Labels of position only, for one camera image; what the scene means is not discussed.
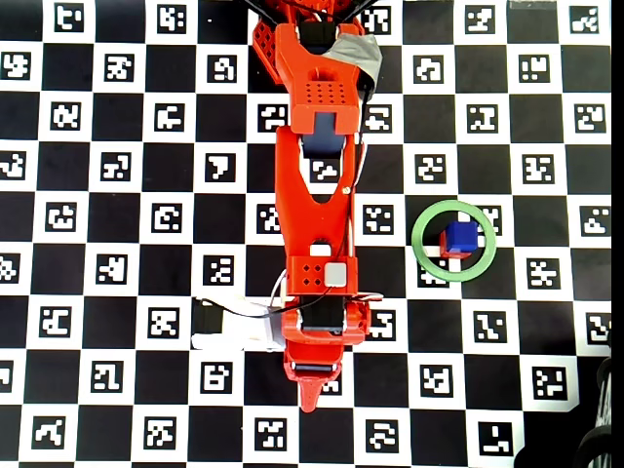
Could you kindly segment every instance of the checkerboard mat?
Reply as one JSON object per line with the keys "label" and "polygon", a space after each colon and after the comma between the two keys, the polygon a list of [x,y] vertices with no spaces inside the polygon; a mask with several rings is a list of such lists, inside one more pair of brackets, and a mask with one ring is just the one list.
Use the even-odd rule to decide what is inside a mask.
{"label": "checkerboard mat", "polygon": [[[266,300],[284,268],[289,99],[251,47],[257,17],[225,1],[0,1],[0,467],[485,468],[523,448],[526,466],[563,466],[608,355],[609,14],[606,0],[362,14],[384,62],[355,238],[361,290],[385,298],[305,414],[280,353],[190,344],[193,296]],[[302,165],[318,199],[339,170]],[[446,199],[497,235],[465,284],[410,248]],[[452,219],[425,232],[432,257]]]}

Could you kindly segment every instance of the white square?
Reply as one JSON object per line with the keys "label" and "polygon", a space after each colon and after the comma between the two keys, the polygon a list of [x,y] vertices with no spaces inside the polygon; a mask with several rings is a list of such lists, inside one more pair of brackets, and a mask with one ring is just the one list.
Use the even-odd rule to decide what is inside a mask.
{"label": "white square", "polygon": [[[459,195],[457,200],[476,207],[500,207],[482,209],[496,233],[497,247],[514,247],[514,197],[511,195]],[[472,218],[465,213],[457,215],[459,221],[470,221]],[[479,247],[486,246],[486,237],[481,226],[479,230]]]}
{"label": "white square", "polygon": [[[403,54],[404,95],[454,95],[455,47],[447,45],[405,45]],[[442,63],[435,56],[442,56]],[[414,62],[416,57],[423,57]]]}
{"label": "white square", "polygon": [[403,247],[406,244],[405,197],[356,193],[354,226],[356,246]]}
{"label": "white square", "polygon": [[[493,322],[488,314],[479,312],[503,312],[504,319],[501,324],[499,319]],[[475,331],[476,320],[479,321],[480,330],[492,330],[493,334],[483,335]],[[503,340],[497,328],[503,326],[507,332],[507,339]],[[492,299],[462,299],[461,300],[461,330],[464,354],[493,354],[493,355],[519,355],[520,354],[520,330],[518,328],[518,303],[515,300],[492,300]]]}
{"label": "white square", "polygon": [[[265,436],[263,444],[268,446],[280,444],[286,446],[286,450],[256,450],[256,420],[261,424],[266,418],[267,424],[261,425]],[[271,436],[271,431],[280,430],[284,421],[271,421],[272,419],[286,419],[286,440],[280,440],[279,436]],[[243,407],[243,461],[245,463],[297,463],[299,461],[299,408],[297,407]]]}
{"label": "white square", "polygon": [[246,193],[247,144],[195,143],[195,193]]}
{"label": "white square", "polygon": [[511,191],[514,195],[567,194],[564,144],[512,143],[510,155]]}
{"label": "white square", "polygon": [[[14,259],[19,257],[19,267]],[[0,295],[29,295],[32,273],[32,244],[3,242],[0,244]]]}
{"label": "white square", "polygon": [[[445,366],[442,375],[434,371],[422,381],[421,366]],[[464,355],[459,353],[409,353],[409,407],[418,410],[465,410],[466,386],[464,381]],[[431,383],[439,383],[436,396],[421,393],[421,387],[430,389]]]}
{"label": "white square", "polygon": [[[611,144],[611,93],[564,93],[564,139],[566,144]],[[592,126],[604,124],[604,133],[579,133],[576,130],[577,106],[586,106],[596,110],[597,122],[586,122],[581,125]]]}
{"label": "white square", "polygon": [[[34,417],[64,416],[64,437],[59,441],[63,448],[32,448],[35,439]],[[19,461],[70,461],[76,459],[76,440],[78,436],[78,405],[23,405],[21,407],[21,427],[19,429]]]}
{"label": "white square", "polygon": [[407,353],[408,301],[384,297],[370,301],[370,324],[367,339],[354,346],[354,353]]}
{"label": "white square", "polygon": [[[134,349],[83,349],[80,352],[78,403],[132,405],[135,402],[136,362]],[[118,372],[116,363],[123,363],[122,372]]]}
{"label": "white square", "polygon": [[[364,144],[403,144],[403,95],[375,94],[367,104],[367,112],[369,116],[363,128]],[[376,132],[388,123],[391,133]]]}
{"label": "white square", "polygon": [[25,349],[0,349],[0,363],[12,362],[11,369],[0,364],[0,405],[21,405],[23,403],[24,379],[26,375]]}
{"label": "white square", "polygon": [[[490,114],[492,109],[498,120],[496,133],[468,133],[468,113],[477,115],[482,128],[489,128],[494,126]],[[511,142],[509,95],[500,93],[455,95],[455,131],[457,144],[509,144]]]}
{"label": "white square", "polygon": [[[367,440],[366,426],[367,420],[375,421],[396,421],[398,430],[399,451],[398,453],[367,451],[369,441]],[[394,439],[390,434],[394,428],[388,429],[387,443]],[[411,423],[410,409],[408,408],[353,408],[353,437],[355,456],[357,465],[410,465],[411,464]]]}
{"label": "white square", "polygon": [[457,145],[406,143],[403,145],[403,165],[406,195],[457,194]]}
{"label": "white square", "polygon": [[[564,368],[567,399],[535,399],[533,394],[533,367]],[[522,387],[524,411],[568,412],[576,408],[579,404],[576,356],[535,356],[523,354],[520,356],[520,383]],[[550,385],[548,385],[548,381],[545,383],[543,391],[548,392],[548,387]],[[559,382],[554,383],[557,387],[560,387]]]}
{"label": "white square", "polygon": [[[231,281],[211,282],[211,278],[204,278],[204,256],[215,255],[227,261],[233,256],[233,264],[228,274]],[[247,250],[240,244],[194,244],[191,275],[191,295],[210,299],[211,294],[227,293],[245,296],[245,271]]]}
{"label": "white square", "polygon": [[[196,108],[195,93],[145,93],[143,95],[143,141],[151,143],[195,142]],[[175,131],[180,123],[184,125],[183,131]]]}
{"label": "white square", "polygon": [[[541,57],[531,58],[529,61],[523,60],[521,64],[520,56]],[[537,82],[538,75],[530,72],[533,69],[548,69],[550,83]],[[561,46],[559,44],[507,44],[507,76],[510,95],[561,94],[564,91]]]}
{"label": "white square", "polygon": [[39,95],[39,141],[91,141],[94,94],[42,91]]}
{"label": "white square", "polygon": [[[482,7],[480,27],[472,27],[466,33],[466,21],[468,20],[466,7]],[[506,0],[456,0],[453,11],[453,42],[456,46],[462,45],[505,45],[507,44],[507,1]],[[493,33],[491,22],[494,21]]]}
{"label": "white square", "polygon": [[139,240],[142,244],[193,244],[192,193],[143,192]]}
{"label": "white square", "polygon": [[[98,255],[113,255],[109,258],[107,268],[98,269]],[[138,262],[140,257],[139,244],[104,244],[88,243],[85,250],[85,295],[138,295]],[[119,281],[112,284],[101,283],[107,281],[105,276],[111,279],[121,278],[117,276],[113,268],[124,267],[126,270],[125,282]]]}
{"label": "white square", "polygon": [[89,192],[36,192],[32,241],[85,244],[88,220]]}
{"label": "white square", "polygon": [[37,186],[39,142],[0,139],[0,192],[34,192]]}
{"label": "white square", "polygon": [[[286,112],[281,113],[283,106]],[[267,113],[267,120],[263,132],[258,130],[258,118],[260,112]],[[291,123],[291,97],[284,93],[261,94],[251,93],[247,95],[247,143],[275,143],[277,138],[275,129]]]}
{"label": "white square", "polygon": [[[572,6],[597,7],[595,16],[598,17],[598,30],[590,33],[586,28],[585,33],[572,32],[570,8]],[[563,45],[572,46],[610,46],[611,45],[611,2],[608,0],[567,0],[557,2],[557,18],[559,20],[559,42]]]}
{"label": "white square", "polygon": [[188,361],[188,404],[194,407],[241,407],[244,373],[244,351],[227,348],[191,350]]}
{"label": "white square", "polygon": [[[187,351],[191,345],[191,299],[140,295],[136,298],[136,349]],[[177,330],[173,325],[177,317]]]}
{"label": "white square", "polygon": [[588,340],[587,322],[588,314],[611,314],[610,301],[593,301],[593,300],[575,300],[574,304],[574,334],[576,335],[576,355],[577,356],[600,356],[608,357],[611,355],[611,348],[608,346],[606,337],[610,329],[608,323],[600,320],[596,323],[596,328],[600,328],[600,334],[594,334],[589,331],[594,339],[593,343]]}
{"label": "white square", "polygon": [[245,244],[283,246],[275,193],[248,193],[245,203]]}
{"label": "white square", "polygon": [[[555,258],[559,261],[561,288],[558,290],[530,289],[527,283],[528,258]],[[518,300],[572,300],[572,260],[568,247],[516,247],[516,297]]]}
{"label": "white square", "polygon": [[[185,7],[185,12],[162,11],[162,6],[179,5]],[[151,1],[145,4],[145,43],[162,45],[189,45],[197,44],[197,2],[191,0],[163,0]]]}
{"label": "white square", "polygon": [[[81,6],[80,14],[75,9],[63,8],[59,11],[58,3]],[[61,44],[84,44],[96,42],[96,3],[95,0],[80,2],[66,1],[43,2],[43,42]]]}
{"label": "white square", "polygon": [[[353,382],[353,353],[348,351],[342,355],[340,362],[342,370],[338,379],[340,382],[329,382],[324,385],[319,396],[317,408],[348,408],[355,406],[354,382]],[[301,406],[301,389],[297,389],[298,404]]]}
{"label": "white square", "polygon": [[607,213],[611,216],[610,195],[568,195],[567,196],[567,221],[569,223],[569,245],[577,249],[610,249],[611,236],[587,236],[583,235],[594,230],[602,230],[606,233],[605,226],[600,226],[600,221],[594,218],[581,219],[581,207],[596,207],[592,210],[593,215]]}
{"label": "white square", "polygon": [[[406,246],[406,294],[408,299],[461,299],[461,283],[451,282],[448,288],[426,288],[418,285],[418,262],[413,254],[413,248]],[[425,246],[425,253],[436,262],[440,257],[440,246]],[[461,260],[459,258],[448,258],[449,271],[461,271]]]}
{"label": "white square", "polygon": [[[144,93],[145,44],[97,42],[94,45],[95,93]],[[132,81],[129,70],[134,73]]]}
{"label": "white square", "polygon": [[[249,46],[198,44],[195,91],[202,95],[246,95],[248,90]],[[209,63],[209,56],[219,56]],[[230,57],[235,56],[236,64]],[[213,80],[208,81],[209,72]]]}
{"label": "white square", "polygon": [[82,295],[33,294],[28,300],[26,347],[80,349],[83,317]]}
{"label": "white square", "polygon": [[[175,420],[175,435],[171,425],[164,427],[160,440],[173,437],[174,449],[144,448],[144,442],[150,434],[145,434],[145,419],[155,417],[164,423]],[[159,440],[150,439],[154,447]],[[133,442],[131,459],[133,462],[185,462],[188,450],[188,406],[187,405],[134,405],[133,408]]]}
{"label": "white square", "polygon": [[142,174],[143,143],[92,141],[89,164],[91,192],[140,193]]}
{"label": "white square", "polygon": [[[0,58],[0,70],[3,72],[0,73],[0,91],[41,91],[43,43],[0,41]],[[27,73],[30,76],[25,80],[23,78]]]}
{"label": "white square", "polygon": [[[479,448],[479,423],[501,422],[512,424],[513,453],[509,456],[499,454],[481,455]],[[511,467],[518,452],[525,447],[525,419],[522,411],[492,411],[485,409],[468,409],[466,411],[466,443],[468,448],[468,465],[484,468]]]}

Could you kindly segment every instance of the small cube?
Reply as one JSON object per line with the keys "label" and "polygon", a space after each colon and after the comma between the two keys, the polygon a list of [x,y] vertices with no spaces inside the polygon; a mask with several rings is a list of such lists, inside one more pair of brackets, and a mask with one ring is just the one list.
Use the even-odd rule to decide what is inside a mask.
{"label": "small cube", "polygon": [[452,254],[470,254],[477,249],[476,221],[460,222],[453,221],[447,226],[447,252]]}

